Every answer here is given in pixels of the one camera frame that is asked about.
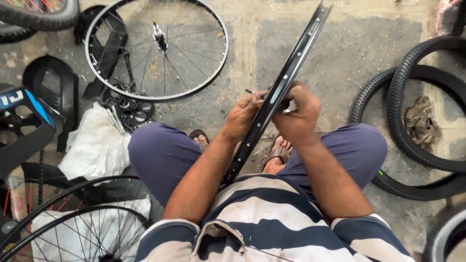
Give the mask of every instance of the foot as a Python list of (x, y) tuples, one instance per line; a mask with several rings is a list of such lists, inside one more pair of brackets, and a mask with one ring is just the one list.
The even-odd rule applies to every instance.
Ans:
[[(288, 154), (290, 154), (291, 150), (293, 149), (291, 143), (286, 141), (282, 136), (277, 137), (272, 150), (275, 148), (278, 148), (279, 146), (283, 146), (285, 150), (288, 152)], [(275, 175), (280, 170), (282, 170), (284, 167), (285, 167), (285, 163), (282, 161), (282, 159), (279, 157), (274, 157), (267, 162), (263, 173)]]
[(199, 137), (194, 138), (193, 140), (199, 144), (199, 147), (201, 148), (202, 152), (204, 152), (207, 149), (207, 146), (209, 145), (209, 143), (207, 143), (206, 137), (203, 135), (200, 135)]

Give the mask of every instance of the man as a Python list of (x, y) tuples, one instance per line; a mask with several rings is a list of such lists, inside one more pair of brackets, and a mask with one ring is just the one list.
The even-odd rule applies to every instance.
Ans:
[(131, 164), (165, 207), (136, 261), (413, 261), (361, 193), (387, 155), (383, 136), (353, 124), (316, 138), (320, 102), (302, 83), (292, 86), (296, 110), (273, 118), (282, 138), (268, 173), (239, 176), (220, 192), (260, 93), (241, 99), (209, 144), (160, 123), (133, 133)]

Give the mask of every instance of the blue sticker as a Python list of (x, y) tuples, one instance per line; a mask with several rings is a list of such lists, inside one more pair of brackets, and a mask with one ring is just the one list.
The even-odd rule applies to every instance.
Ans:
[(27, 96), (31, 100), (32, 105), (35, 107), (37, 112), (53, 127), (55, 128), (55, 122), (53, 119), (50, 117), (50, 115), (44, 110), (42, 105), (35, 99), (35, 97), (26, 89), (24, 89), (26, 92)]

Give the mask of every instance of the wheel hub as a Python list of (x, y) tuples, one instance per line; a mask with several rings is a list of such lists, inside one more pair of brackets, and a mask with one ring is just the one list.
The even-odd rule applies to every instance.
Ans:
[(99, 262), (122, 262), (121, 258), (114, 257), (112, 254), (99, 256)]

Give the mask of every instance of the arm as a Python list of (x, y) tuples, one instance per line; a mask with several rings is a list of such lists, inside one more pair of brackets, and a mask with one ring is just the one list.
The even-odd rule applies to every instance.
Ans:
[(296, 110), (288, 115), (277, 113), (273, 121), (302, 158), (323, 212), (332, 220), (374, 213), (358, 185), (314, 136), (320, 101), (302, 83), (293, 85), (288, 96), (295, 101)]
[(236, 144), (246, 135), (262, 102), (254, 94), (238, 101), (218, 135), (171, 194), (163, 219), (201, 222), (213, 203)]

